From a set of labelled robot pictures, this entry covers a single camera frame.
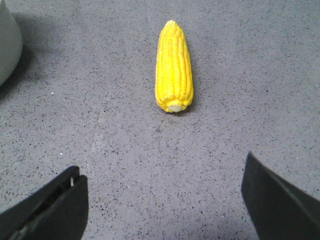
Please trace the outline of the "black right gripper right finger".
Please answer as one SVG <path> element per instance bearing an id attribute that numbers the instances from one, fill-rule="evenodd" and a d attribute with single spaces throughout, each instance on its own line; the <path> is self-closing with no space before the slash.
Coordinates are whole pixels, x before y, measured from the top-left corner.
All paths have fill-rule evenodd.
<path id="1" fill-rule="evenodd" d="M 320 202 L 248 153 L 241 193 L 260 240 L 318 240 Z"/>

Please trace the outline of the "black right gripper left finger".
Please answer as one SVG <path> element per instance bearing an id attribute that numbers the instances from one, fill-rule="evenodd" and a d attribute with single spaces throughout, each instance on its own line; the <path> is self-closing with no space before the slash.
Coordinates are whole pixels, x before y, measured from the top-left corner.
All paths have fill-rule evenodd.
<path id="1" fill-rule="evenodd" d="M 88 222 L 88 179 L 70 166 L 0 215 L 2 240 L 80 240 Z"/>

